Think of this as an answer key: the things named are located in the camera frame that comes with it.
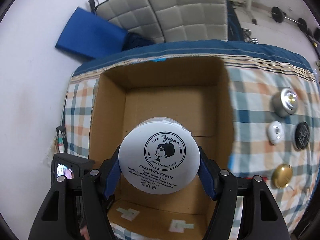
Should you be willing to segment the white compact case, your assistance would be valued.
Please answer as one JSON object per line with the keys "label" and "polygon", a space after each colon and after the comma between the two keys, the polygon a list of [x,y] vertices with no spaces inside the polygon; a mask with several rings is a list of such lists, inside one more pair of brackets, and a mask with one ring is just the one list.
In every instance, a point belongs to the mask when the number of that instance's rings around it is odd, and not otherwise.
{"label": "white compact case", "polygon": [[280,122],[273,121],[267,127],[267,137],[272,145],[280,143],[284,138],[284,129]]}

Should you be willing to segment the white purifying cream jar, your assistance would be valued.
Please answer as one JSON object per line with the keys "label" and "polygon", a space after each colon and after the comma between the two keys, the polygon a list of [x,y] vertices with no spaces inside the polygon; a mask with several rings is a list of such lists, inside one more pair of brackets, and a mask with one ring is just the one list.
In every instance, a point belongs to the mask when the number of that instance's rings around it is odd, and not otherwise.
{"label": "white purifying cream jar", "polygon": [[118,153],[122,175],[149,194],[171,194],[188,186],[200,167],[200,150],[191,132],[170,118],[136,126]]}

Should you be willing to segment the silver metal tin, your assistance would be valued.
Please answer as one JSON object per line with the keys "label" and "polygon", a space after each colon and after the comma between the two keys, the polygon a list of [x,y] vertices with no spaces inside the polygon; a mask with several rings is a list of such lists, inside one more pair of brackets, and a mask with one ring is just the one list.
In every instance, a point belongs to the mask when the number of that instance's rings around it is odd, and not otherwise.
{"label": "silver metal tin", "polygon": [[294,115],[298,109],[298,96],[290,87],[283,87],[272,96],[272,106],[281,118]]}

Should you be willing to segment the gold round compact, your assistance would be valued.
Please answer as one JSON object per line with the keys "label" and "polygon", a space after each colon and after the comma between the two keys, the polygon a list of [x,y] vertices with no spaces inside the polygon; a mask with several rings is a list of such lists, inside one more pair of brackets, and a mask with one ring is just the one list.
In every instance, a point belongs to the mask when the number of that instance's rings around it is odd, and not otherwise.
{"label": "gold round compact", "polygon": [[278,189],[283,189],[288,187],[292,177],[292,166],[288,164],[280,164],[272,174],[272,184]]}

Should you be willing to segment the small bottles on floor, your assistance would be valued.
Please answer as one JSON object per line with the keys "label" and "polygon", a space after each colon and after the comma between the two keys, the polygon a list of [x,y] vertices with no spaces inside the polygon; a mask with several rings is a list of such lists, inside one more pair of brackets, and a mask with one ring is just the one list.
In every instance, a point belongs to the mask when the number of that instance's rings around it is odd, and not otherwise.
{"label": "small bottles on floor", "polygon": [[68,141],[65,126],[58,126],[56,128],[56,136],[53,140],[53,153],[67,153]]}

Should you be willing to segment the black round patterned compact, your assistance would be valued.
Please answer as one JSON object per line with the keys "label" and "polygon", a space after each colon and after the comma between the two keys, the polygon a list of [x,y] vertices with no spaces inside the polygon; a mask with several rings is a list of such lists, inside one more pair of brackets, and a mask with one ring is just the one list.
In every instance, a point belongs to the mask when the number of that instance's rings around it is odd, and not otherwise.
{"label": "black round patterned compact", "polygon": [[300,122],[295,126],[292,133],[293,146],[296,150],[304,150],[310,141],[310,128],[307,122]]}

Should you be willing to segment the plaid checkered bed sheet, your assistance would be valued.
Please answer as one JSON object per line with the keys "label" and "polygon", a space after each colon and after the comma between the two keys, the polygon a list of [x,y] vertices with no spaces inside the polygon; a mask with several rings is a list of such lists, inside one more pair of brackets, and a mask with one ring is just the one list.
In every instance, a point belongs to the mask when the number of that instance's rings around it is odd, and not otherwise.
{"label": "plaid checkered bed sheet", "polygon": [[[303,218],[317,185],[319,171],[319,86],[304,57],[288,50],[263,44],[218,40],[173,42],[134,48],[78,67],[68,84],[64,125],[68,150],[89,158],[92,112],[101,74],[112,67],[184,56],[217,56],[229,77],[229,96],[233,110],[234,142],[228,169],[232,175],[253,178],[259,175],[270,188],[286,222],[293,232]],[[272,96],[290,87],[298,96],[294,115],[278,116]],[[272,145],[267,127],[278,121],[283,140]],[[304,150],[293,146],[293,130],[307,122],[310,141]],[[293,177],[283,189],[272,184],[272,174],[280,164],[293,168]]]}

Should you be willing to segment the brown cardboard box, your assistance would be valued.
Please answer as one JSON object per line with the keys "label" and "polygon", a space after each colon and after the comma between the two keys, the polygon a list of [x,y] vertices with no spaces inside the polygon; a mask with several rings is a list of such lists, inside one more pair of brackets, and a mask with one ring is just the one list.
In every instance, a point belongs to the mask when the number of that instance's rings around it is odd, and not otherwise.
{"label": "brown cardboard box", "polygon": [[[111,158],[135,127],[147,122],[186,129],[225,169],[234,142],[229,77],[217,56],[184,56],[112,67],[101,74],[92,112],[89,157]],[[215,202],[199,177],[180,191],[155,195],[116,181],[107,216],[113,226],[157,239],[202,239]]]}

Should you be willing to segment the blue foam mat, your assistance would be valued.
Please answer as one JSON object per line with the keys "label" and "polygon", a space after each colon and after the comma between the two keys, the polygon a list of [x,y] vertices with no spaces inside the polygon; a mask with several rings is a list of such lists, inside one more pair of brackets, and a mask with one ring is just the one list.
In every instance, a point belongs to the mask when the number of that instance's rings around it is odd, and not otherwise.
{"label": "blue foam mat", "polygon": [[65,25],[55,48],[97,59],[119,53],[127,31],[84,9],[77,8]]}

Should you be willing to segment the chrome dumbbell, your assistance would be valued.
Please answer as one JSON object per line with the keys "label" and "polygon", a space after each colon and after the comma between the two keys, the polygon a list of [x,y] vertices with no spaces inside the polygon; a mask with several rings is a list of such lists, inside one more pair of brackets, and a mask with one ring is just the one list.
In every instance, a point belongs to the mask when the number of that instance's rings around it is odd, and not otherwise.
{"label": "chrome dumbbell", "polygon": [[259,41],[257,38],[252,37],[252,32],[250,29],[243,29],[242,30],[243,36],[244,36],[244,41],[247,43],[252,43],[252,44],[258,44]]}

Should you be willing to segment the black barbell with plates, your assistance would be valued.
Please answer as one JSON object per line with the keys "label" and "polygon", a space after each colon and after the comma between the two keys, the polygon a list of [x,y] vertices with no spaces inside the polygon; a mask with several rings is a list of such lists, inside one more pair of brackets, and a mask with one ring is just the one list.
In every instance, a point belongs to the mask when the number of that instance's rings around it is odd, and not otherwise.
{"label": "black barbell with plates", "polygon": [[297,24],[298,28],[303,32],[306,33],[308,30],[307,23],[304,19],[299,18],[297,20],[294,20],[292,18],[289,18],[285,15],[285,13],[279,8],[279,7],[272,7],[271,9],[271,16],[277,23],[282,23],[284,20],[289,20],[291,22],[294,22]]}

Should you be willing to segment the grey tufted headboard cushion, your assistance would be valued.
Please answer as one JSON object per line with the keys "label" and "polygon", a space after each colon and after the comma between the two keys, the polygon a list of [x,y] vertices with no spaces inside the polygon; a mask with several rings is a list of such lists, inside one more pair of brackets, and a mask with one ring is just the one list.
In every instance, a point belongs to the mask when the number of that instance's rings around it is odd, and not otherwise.
{"label": "grey tufted headboard cushion", "polygon": [[106,0],[95,12],[155,43],[228,40],[227,0]]}

